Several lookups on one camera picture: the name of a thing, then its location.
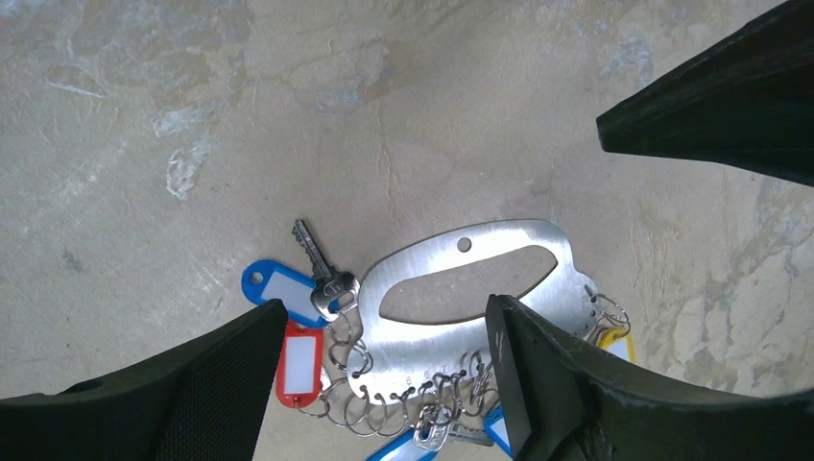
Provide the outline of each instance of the gray floor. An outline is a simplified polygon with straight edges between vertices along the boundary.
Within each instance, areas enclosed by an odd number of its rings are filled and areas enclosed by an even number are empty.
[[[605,154],[594,126],[776,3],[0,3],[0,398],[245,312],[253,260],[309,268],[300,216],[360,275],[433,233],[548,219],[628,307],[642,366],[757,396],[814,385],[814,192]],[[404,308],[431,317],[430,295]],[[272,398],[256,458],[381,443]],[[473,455],[505,459],[439,459]]]

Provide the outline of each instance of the blue plastic tag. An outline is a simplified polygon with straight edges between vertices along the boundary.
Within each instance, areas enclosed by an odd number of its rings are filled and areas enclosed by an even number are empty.
[[[322,328],[328,322],[311,304],[311,291],[317,285],[310,277],[270,259],[255,261],[243,271],[243,295],[257,305],[277,298],[289,318],[308,328]]]
[[[435,451],[427,451],[413,443],[413,430],[401,434],[372,454],[368,461],[429,461],[435,459]]]
[[[512,456],[512,449],[509,447],[509,433],[506,431],[506,421],[503,419],[503,408],[498,406],[486,415],[484,430],[506,454]]]

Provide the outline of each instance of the stainless steel plate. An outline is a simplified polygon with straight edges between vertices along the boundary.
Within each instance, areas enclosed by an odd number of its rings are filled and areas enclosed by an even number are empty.
[[[470,245],[459,250],[459,241]],[[356,395],[367,386],[371,396],[381,394],[387,403],[391,393],[410,386],[418,388],[435,373],[467,370],[473,376],[471,357],[480,353],[489,361],[486,322],[483,316],[445,325],[416,325],[381,317],[379,309],[387,292],[396,284],[448,269],[538,246],[557,259],[554,270],[520,300],[558,327],[585,336],[596,323],[592,293],[599,290],[588,276],[574,269],[571,246],[560,228],[542,220],[496,221],[452,230],[430,237],[391,255],[373,266],[359,290],[362,341],[367,346],[370,371],[354,376],[366,365],[365,358],[351,352],[347,379]]]

